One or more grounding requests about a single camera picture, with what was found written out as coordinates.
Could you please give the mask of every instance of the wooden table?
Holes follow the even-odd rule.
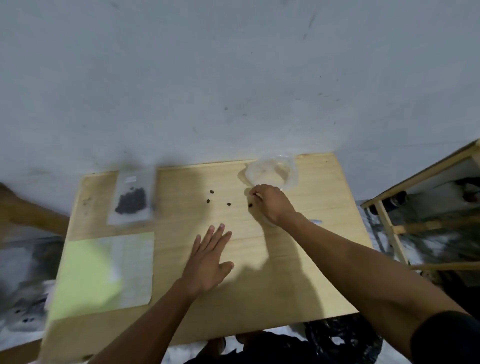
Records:
[[[192,305],[172,344],[356,312],[289,235],[265,224],[255,208],[248,207],[247,163],[159,169],[159,216],[137,227],[106,225],[115,172],[88,175],[81,182],[67,240],[154,231],[150,305],[180,277],[196,234],[204,234],[210,224],[220,222],[233,231],[222,261],[233,261],[235,268],[220,286]],[[297,165],[299,184],[286,191],[294,207],[307,218],[322,220],[324,228],[371,247],[335,155],[298,156]],[[50,322],[40,357],[46,362],[62,362],[95,354],[147,308]]]

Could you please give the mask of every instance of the yellow paper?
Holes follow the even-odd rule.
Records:
[[[48,320],[147,304],[153,243],[152,232],[66,242]]]

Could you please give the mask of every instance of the bag of dark beans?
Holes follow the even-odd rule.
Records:
[[[154,217],[156,168],[120,171],[108,213],[108,225],[147,221]]]

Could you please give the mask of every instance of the hand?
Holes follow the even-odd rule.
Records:
[[[249,194],[253,196],[255,206],[260,212],[275,225],[281,225],[285,218],[296,212],[287,196],[278,187],[259,184],[253,187]]]
[[[192,253],[180,278],[193,298],[222,282],[234,266],[232,262],[220,264],[220,256],[232,232],[227,231],[223,235],[224,224],[220,224],[215,233],[214,229],[211,225],[202,241],[200,241],[200,235],[197,235],[193,242]]]

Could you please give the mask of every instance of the clear plastic bag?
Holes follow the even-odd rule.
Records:
[[[107,224],[120,225],[154,218],[156,168],[120,171]]]
[[[299,181],[295,156],[290,153],[266,155],[248,165],[245,177],[253,185],[269,184],[287,190]]]

